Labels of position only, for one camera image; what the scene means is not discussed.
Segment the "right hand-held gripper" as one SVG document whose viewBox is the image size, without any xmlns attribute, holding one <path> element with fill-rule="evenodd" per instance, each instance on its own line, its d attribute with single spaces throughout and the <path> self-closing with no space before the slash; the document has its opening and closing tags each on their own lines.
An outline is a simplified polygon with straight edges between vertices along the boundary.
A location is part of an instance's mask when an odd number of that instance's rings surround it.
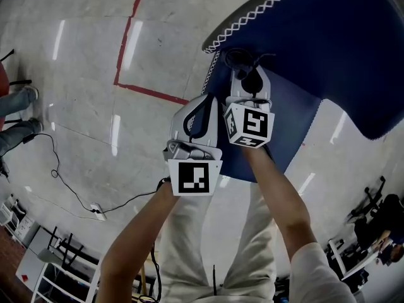
<svg viewBox="0 0 404 303">
<path fill-rule="evenodd" d="M 275 114 L 271 110 L 271 80 L 264 68 L 253 71 L 253 98 L 232 70 L 230 96 L 226 99 L 225 121 L 229 143 L 259 148 L 271 140 Z"/>
</svg>

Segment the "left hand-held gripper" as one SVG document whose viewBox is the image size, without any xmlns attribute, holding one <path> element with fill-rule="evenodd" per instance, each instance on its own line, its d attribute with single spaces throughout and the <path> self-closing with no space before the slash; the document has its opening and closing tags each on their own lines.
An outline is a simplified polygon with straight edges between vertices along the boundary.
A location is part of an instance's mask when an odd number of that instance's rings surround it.
<svg viewBox="0 0 404 303">
<path fill-rule="evenodd" d="M 218 102 L 214 95 L 196 97 L 175 113 L 171 140 L 163 151 L 174 195 L 213 195 L 223 163 L 221 149 L 214 148 L 217 134 Z"/>
</svg>

